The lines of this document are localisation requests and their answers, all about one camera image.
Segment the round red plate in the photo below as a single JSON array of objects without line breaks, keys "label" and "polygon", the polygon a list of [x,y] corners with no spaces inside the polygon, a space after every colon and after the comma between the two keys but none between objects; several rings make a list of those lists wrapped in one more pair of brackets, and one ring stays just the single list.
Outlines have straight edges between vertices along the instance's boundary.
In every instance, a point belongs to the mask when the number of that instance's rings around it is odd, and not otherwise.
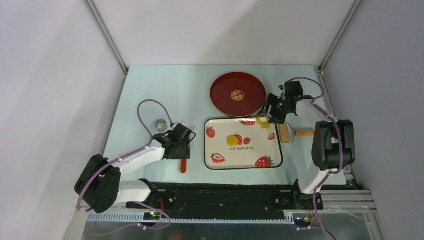
[{"label": "round red plate", "polygon": [[267,90],[254,75],[229,72],[219,76],[209,90],[213,106],[222,114],[244,118],[256,114],[264,105]]}]

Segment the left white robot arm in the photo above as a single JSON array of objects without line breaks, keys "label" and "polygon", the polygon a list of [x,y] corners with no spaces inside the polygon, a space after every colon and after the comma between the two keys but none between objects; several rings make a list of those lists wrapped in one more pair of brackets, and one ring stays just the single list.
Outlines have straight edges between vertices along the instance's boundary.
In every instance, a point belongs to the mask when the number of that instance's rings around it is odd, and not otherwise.
[{"label": "left white robot arm", "polygon": [[195,138],[193,130],[177,122],[170,130],[152,135],[147,146],[115,157],[92,156],[74,186],[78,194],[76,209],[82,209],[82,202],[97,214],[128,202],[153,208],[158,202],[156,187],[146,179],[124,180],[124,177],[162,160],[189,159]]}]

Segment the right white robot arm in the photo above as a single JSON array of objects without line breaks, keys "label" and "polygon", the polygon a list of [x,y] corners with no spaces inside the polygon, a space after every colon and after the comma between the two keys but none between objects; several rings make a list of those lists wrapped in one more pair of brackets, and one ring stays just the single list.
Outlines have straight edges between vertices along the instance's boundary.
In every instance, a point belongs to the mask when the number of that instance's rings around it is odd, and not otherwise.
[{"label": "right white robot arm", "polygon": [[326,112],[319,104],[318,97],[305,95],[301,77],[295,77],[280,85],[279,96],[269,93],[260,109],[260,117],[269,117],[271,124],[282,125],[289,114],[303,118],[313,129],[311,157],[313,164],[306,174],[295,183],[297,191],[291,194],[291,204],[304,209],[311,202],[311,196],[333,175],[355,162],[354,125],[350,120],[340,120]]}]

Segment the strawberry print tray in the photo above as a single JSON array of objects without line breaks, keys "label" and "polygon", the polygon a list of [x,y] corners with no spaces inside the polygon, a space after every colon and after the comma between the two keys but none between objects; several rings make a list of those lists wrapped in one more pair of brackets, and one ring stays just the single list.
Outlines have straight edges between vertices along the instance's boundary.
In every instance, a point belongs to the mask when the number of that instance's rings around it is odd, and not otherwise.
[{"label": "strawberry print tray", "polygon": [[[284,161],[278,126],[268,117],[210,119],[204,132],[204,163],[210,170],[278,168]],[[237,146],[227,144],[232,135]]]}]

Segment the yellow dough piece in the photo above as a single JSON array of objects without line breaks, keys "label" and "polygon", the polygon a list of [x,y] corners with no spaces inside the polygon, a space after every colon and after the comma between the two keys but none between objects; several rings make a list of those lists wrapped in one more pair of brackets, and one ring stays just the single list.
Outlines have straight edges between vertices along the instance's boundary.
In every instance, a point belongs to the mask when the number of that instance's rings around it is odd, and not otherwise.
[{"label": "yellow dough piece", "polygon": [[236,135],[230,135],[227,137],[226,142],[229,146],[234,147],[239,143],[239,138]]}]

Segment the small clear glass cup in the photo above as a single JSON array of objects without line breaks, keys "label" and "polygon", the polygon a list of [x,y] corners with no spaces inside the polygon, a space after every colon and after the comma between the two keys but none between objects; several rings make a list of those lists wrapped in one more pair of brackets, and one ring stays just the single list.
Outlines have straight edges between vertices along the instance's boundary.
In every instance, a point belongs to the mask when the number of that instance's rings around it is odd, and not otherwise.
[{"label": "small clear glass cup", "polygon": [[156,120],[154,126],[158,133],[165,133],[168,130],[168,123],[165,119]]}]

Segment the orange handled spatula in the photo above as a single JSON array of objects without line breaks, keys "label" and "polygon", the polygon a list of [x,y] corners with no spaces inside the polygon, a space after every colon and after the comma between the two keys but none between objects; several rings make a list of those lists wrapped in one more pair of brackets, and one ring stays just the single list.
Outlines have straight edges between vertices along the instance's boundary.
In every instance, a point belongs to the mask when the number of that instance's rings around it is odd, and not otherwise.
[{"label": "orange handled spatula", "polygon": [[187,172],[188,162],[187,159],[182,159],[180,163],[180,172],[185,174]]}]

